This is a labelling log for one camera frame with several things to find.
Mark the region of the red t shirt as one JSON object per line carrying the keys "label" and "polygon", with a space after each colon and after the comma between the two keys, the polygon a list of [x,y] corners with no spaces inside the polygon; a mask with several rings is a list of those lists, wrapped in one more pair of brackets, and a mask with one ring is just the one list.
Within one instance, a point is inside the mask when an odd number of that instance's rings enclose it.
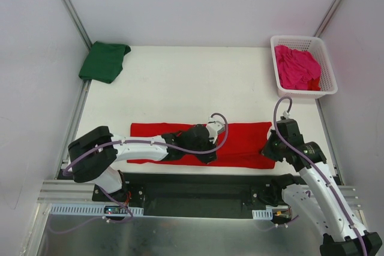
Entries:
{"label": "red t shirt", "polygon": [[[224,146],[217,151],[217,159],[208,167],[239,167],[253,169],[273,169],[275,161],[260,152],[267,142],[270,122],[232,123]],[[186,131],[192,124],[173,123],[133,123],[132,137],[151,137],[168,132]]]}

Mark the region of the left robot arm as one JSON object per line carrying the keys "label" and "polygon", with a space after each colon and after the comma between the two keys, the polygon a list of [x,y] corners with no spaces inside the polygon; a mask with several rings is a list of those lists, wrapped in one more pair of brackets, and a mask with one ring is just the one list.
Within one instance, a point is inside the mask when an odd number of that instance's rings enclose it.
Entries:
{"label": "left robot arm", "polygon": [[216,160],[218,136],[225,131],[218,121],[197,124],[186,131],[153,137],[121,137],[100,126],[70,143],[70,163],[63,174],[77,183],[92,182],[113,201],[127,195],[123,174],[112,168],[114,162],[150,160],[179,161],[186,155],[208,164]]}

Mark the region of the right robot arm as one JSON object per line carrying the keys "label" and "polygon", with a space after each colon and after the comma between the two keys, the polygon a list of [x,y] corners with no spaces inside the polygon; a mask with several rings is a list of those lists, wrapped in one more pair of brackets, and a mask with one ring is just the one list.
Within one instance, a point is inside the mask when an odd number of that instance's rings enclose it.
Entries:
{"label": "right robot arm", "polygon": [[293,175],[284,174],[273,178],[258,199],[274,207],[286,203],[308,221],[323,238],[321,255],[377,255],[382,239],[358,219],[336,184],[319,145],[304,141],[295,120],[277,121],[261,154],[292,165],[312,194],[308,195]]}

